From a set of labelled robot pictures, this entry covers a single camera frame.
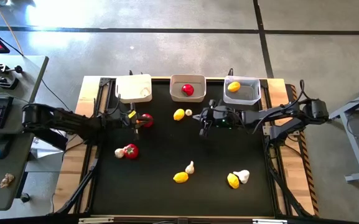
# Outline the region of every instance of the computer mouse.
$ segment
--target computer mouse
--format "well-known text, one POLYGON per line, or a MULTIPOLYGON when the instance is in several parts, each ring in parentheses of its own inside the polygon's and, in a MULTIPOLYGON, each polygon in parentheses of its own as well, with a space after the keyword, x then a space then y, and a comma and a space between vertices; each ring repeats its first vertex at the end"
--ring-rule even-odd
POLYGON ((9 154, 12 140, 12 134, 4 134, 0 137, 0 159, 4 159, 9 154))

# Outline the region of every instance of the lemon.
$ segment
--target lemon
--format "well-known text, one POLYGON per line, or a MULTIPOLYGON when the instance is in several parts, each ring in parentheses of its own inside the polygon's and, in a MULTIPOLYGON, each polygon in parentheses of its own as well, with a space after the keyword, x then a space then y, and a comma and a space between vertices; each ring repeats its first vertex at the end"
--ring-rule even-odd
POLYGON ((230 173, 227 177, 230 187, 237 189, 240 185, 239 179, 235 174, 230 173))
POLYGON ((174 120, 179 121, 185 116, 185 111, 183 109, 177 109, 174 113, 174 120))
POLYGON ((189 179, 189 176, 187 175, 186 172, 179 172, 174 176, 174 181, 179 184, 186 182, 187 179, 189 179))
POLYGON ((228 90, 232 93, 238 91, 240 89, 240 83, 239 82, 233 82, 228 85, 228 90))

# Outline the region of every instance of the metal stand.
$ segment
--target metal stand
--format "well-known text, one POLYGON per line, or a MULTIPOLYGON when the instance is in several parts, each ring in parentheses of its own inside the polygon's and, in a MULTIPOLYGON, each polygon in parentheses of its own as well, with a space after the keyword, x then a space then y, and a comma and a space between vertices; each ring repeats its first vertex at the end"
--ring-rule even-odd
MULTIPOLYGON (((331 113, 329 116, 329 119, 333 120, 333 119, 341 118, 342 124, 344 126, 346 126, 348 124, 348 117, 349 117, 350 112, 352 112, 358 108, 359 108, 359 97, 354 99, 353 101, 347 103, 345 106, 341 107, 340 109, 331 113)), ((347 127, 345 127, 345 132, 348 135, 349 141, 351 142, 353 152, 355 153, 356 159, 359 163, 359 146, 356 141, 356 138, 352 133, 349 132, 347 127)), ((353 181, 353 180, 359 180, 359 173, 345 176, 345 180, 347 182, 353 181)))

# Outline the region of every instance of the toy fruit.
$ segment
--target toy fruit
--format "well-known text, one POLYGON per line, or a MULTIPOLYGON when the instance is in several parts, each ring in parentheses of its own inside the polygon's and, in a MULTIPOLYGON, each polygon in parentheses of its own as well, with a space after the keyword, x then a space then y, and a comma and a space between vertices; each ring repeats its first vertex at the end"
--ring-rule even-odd
POLYGON ((239 179, 237 178, 237 176, 235 174, 230 173, 227 177, 228 179, 228 183, 230 185, 230 187, 232 187, 233 189, 237 189, 240 185, 239 183, 239 179))
POLYGON ((180 121, 185 116, 185 111, 183 109, 177 109, 174 113, 174 120, 180 121))
POLYGON ((236 176, 239 177, 242 184, 247 183, 248 177, 249 177, 249 171, 248 170, 242 170, 240 172, 233 172, 236 176))
POLYGON ((135 159, 139 154, 139 149, 134 144, 129 144, 124 147, 124 156, 128 159, 135 159))
POLYGON ((179 183, 179 184, 186 182, 187 179, 189 179, 189 176, 185 172, 177 173, 174 176, 174 181, 179 183))
POLYGON ((189 166, 186 167, 185 172, 187 174, 193 174, 194 173, 194 163, 193 161, 190 161, 189 166))
POLYGON ((184 84, 182 86, 182 93, 184 93, 186 96, 192 96, 194 93, 194 88, 191 84, 184 84))
POLYGON ((192 110, 187 109, 187 110, 185 110, 185 114, 186 114, 186 116, 191 116, 193 114, 193 112, 192 112, 192 110))
POLYGON ((143 125, 145 128, 149 128, 153 125, 153 117, 150 114, 142 114, 142 117, 151 119, 151 121, 143 125))
POLYGON ((228 90, 232 93, 238 91, 240 89, 240 83, 239 82, 233 82, 228 85, 228 90))
POLYGON ((120 159, 120 158, 124 157, 124 149, 116 149, 114 151, 114 154, 116 154, 116 157, 118 159, 120 159))

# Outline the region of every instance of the white garlic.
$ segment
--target white garlic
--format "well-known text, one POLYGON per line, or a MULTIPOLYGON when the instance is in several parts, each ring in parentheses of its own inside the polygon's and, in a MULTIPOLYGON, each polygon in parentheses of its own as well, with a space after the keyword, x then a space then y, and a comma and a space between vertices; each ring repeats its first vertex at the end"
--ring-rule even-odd
POLYGON ((193 112, 192 112, 192 110, 187 109, 187 110, 185 111, 185 114, 186 114, 186 116, 191 116, 191 115, 193 114, 193 112))
POLYGON ((249 171, 248 170, 242 170, 240 172, 233 172, 233 174, 235 174, 236 176, 239 177, 241 183, 245 184, 248 181, 248 177, 249 177, 249 171))
POLYGON ((194 163, 193 161, 190 161, 189 166, 186 167, 185 172, 187 174, 193 174, 194 173, 194 163))
POLYGON ((116 154, 116 157, 120 159, 124 156, 124 149, 116 149, 114 153, 116 154))

